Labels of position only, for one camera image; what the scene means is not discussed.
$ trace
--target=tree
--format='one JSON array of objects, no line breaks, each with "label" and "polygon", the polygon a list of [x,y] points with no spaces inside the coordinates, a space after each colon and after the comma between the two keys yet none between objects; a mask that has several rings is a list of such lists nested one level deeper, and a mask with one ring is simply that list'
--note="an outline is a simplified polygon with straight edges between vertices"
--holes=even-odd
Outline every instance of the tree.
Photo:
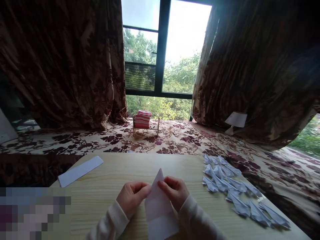
[{"label": "tree", "polygon": [[[139,31],[136,35],[130,29],[124,30],[125,61],[135,63],[156,63],[157,44],[147,40]],[[184,58],[176,64],[165,64],[163,91],[192,93],[197,74],[200,53]],[[130,89],[154,89],[154,68],[140,67],[126,63],[126,87]],[[163,120],[188,120],[191,100],[127,95],[128,113],[133,116],[139,109],[151,111],[153,117]]]},{"label": "tree", "polygon": [[320,157],[320,133],[317,126],[318,120],[314,117],[293,140],[288,147],[292,147],[301,152],[319,158]]}]

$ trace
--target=white lampshade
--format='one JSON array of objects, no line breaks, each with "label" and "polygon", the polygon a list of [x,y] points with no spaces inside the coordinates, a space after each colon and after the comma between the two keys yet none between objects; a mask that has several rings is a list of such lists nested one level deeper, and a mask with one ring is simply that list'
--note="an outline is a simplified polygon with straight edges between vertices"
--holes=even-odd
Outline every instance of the white lampshade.
[{"label": "white lampshade", "polygon": [[242,112],[233,112],[225,121],[235,127],[244,127],[247,119],[247,114]]}]

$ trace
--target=patterned curtain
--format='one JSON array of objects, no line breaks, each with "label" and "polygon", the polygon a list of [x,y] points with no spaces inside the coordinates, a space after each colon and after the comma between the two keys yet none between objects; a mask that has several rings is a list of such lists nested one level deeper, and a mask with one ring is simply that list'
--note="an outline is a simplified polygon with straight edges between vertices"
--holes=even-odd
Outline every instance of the patterned curtain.
[{"label": "patterned curtain", "polygon": [[245,112],[236,135],[270,150],[286,146],[320,110],[317,8],[288,0],[216,1],[213,8],[206,36],[215,37],[201,54],[194,119],[227,128],[233,111]]},{"label": "patterned curtain", "polygon": [[2,0],[0,67],[41,127],[126,122],[121,0]]}]

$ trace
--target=bed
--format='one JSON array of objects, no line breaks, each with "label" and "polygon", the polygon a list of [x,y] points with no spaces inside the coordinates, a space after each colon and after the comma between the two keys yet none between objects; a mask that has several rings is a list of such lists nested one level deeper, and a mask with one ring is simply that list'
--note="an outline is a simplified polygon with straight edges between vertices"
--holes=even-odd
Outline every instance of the bed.
[{"label": "bed", "polygon": [[210,155],[222,155],[309,237],[320,234],[320,160],[289,147],[268,151],[221,129],[191,123],[213,146]]},{"label": "bed", "polygon": [[320,160],[288,147],[267,151],[189,121],[160,121],[159,136],[142,129],[133,136],[132,120],[100,132],[36,128],[20,132],[18,139],[0,145],[0,185],[50,186],[87,153],[128,150],[224,156],[311,238],[320,233]]}]

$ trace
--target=white sleeve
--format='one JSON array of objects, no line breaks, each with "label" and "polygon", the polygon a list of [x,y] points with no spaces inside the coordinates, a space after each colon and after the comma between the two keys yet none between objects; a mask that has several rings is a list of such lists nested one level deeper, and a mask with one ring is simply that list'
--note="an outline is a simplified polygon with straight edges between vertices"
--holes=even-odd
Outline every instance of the white sleeve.
[{"label": "white sleeve", "polygon": [[117,201],[109,207],[98,224],[90,230],[87,240],[118,239],[129,220]]},{"label": "white sleeve", "polygon": [[179,219],[191,239],[227,240],[196,200],[189,195],[179,211]]}]

